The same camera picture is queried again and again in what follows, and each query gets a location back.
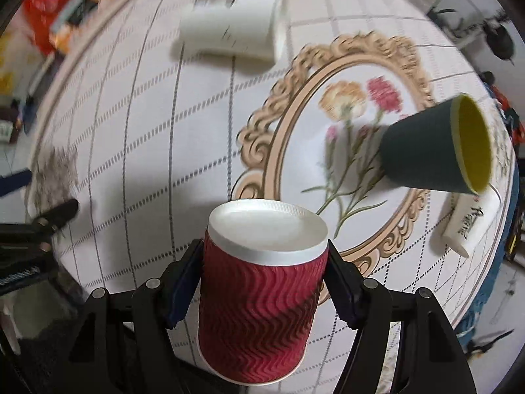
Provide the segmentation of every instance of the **metal screw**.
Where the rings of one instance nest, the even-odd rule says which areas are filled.
[[[146,287],[148,289],[157,289],[161,285],[161,280],[158,278],[151,278],[148,281],[146,281]]]
[[[373,278],[365,278],[363,280],[364,287],[368,287],[368,289],[375,289],[379,283],[374,280]]]
[[[51,244],[49,243],[40,243],[40,250],[43,252],[50,252],[51,251]]]
[[[418,289],[419,296],[423,298],[430,298],[432,297],[432,292],[430,289],[427,289],[426,287],[422,287],[421,289]]]
[[[93,296],[95,299],[100,299],[105,294],[106,290],[103,287],[99,287],[98,289],[95,289],[93,292],[91,292],[91,296]]]

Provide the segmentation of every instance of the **dark green cup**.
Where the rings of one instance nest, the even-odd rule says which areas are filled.
[[[380,155],[385,174],[411,188],[479,194],[490,179],[488,129],[466,94],[392,124]]]

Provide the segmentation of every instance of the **ripple-textured cup sleeve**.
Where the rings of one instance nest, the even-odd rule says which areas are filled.
[[[327,252],[300,265],[262,266],[204,239],[199,347],[239,383],[268,383],[295,369],[306,348]]]

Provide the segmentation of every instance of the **ornate oval frame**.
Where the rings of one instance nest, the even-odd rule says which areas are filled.
[[[292,62],[292,68],[271,89],[270,97],[256,110],[237,135],[241,159],[247,170],[234,185],[232,198],[280,200],[280,175],[284,153],[306,102],[336,73],[362,63],[381,65],[393,71],[408,88],[417,110],[434,104],[416,47],[406,37],[390,39],[372,32],[341,35],[329,46],[306,46]],[[279,120],[274,131],[271,123]],[[390,219],[376,234],[358,246],[341,252],[355,263],[364,276],[380,258],[400,252],[412,233],[414,222],[424,208],[428,191],[411,189]],[[328,299],[321,292],[319,303]]]

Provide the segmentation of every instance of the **white cup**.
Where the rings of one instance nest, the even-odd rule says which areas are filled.
[[[460,194],[443,239],[458,255],[468,258],[498,214],[501,197],[491,185],[482,195]]]
[[[286,41],[284,0],[199,0],[180,19],[185,46],[277,62]]]

